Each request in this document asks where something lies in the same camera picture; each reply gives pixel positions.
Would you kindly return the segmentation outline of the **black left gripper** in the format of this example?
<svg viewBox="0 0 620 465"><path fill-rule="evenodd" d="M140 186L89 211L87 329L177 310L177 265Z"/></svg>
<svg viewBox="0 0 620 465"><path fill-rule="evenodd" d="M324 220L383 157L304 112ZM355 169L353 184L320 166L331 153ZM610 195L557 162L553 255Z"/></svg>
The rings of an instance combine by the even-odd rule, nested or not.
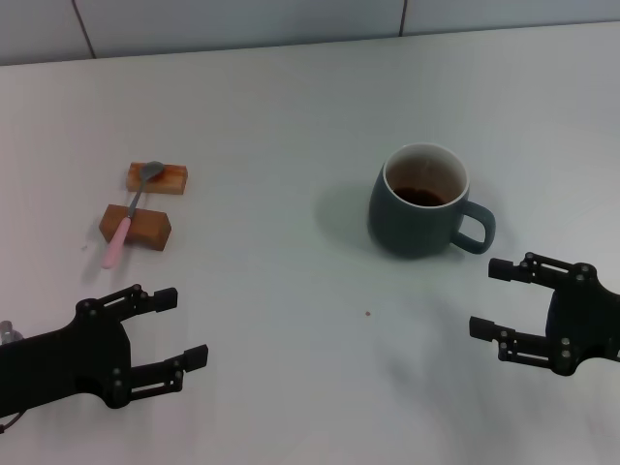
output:
<svg viewBox="0 0 620 465"><path fill-rule="evenodd" d="M180 392L186 373L207 365L208 347L131 368L122 321L177 307L178 291L153 294L136 284L81 302L66 326L1 347L1 408L29 410L77 394L101 398L112 409Z"/></svg>

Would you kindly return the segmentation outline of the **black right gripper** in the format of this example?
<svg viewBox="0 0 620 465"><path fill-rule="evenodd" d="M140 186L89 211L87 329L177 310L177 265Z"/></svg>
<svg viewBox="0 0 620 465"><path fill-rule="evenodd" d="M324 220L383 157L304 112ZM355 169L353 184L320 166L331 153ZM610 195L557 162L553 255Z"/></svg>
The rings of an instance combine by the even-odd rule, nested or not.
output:
<svg viewBox="0 0 620 465"><path fill-rule="evenodd" d="M470 318L470 336L495 341L501 361L571 376L588 359L619 360L619 295L601 284L594 266L527 252L519 263L492 258L488 277L554 290L547 313L546 336Z"/></svg>

